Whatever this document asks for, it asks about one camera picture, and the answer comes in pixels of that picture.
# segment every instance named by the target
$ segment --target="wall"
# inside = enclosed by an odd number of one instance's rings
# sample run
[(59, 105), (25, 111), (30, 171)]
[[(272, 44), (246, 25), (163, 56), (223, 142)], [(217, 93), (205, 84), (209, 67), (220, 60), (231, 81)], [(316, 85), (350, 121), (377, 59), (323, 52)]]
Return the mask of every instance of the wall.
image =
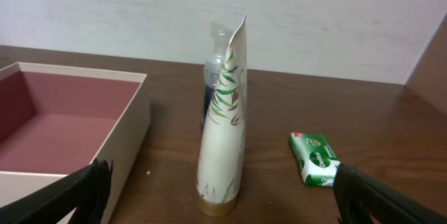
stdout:
[(404, 84), (445, 0), (0, 0), (0, 44), (201, 64), (247, 14), (249, 68)]
[(408, 83), (408, 88), (447, 114), (447, 17), (433, 37)]

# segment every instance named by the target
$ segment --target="open box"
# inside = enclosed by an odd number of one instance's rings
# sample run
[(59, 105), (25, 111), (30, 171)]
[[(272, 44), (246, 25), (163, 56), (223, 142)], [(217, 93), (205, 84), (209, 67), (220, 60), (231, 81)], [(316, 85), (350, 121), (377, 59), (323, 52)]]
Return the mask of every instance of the open box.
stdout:
[(150, 124), (146, 76), (28, 63), (1, 69), (0, 207), (95, 158), (113, 159), (107, 223)]

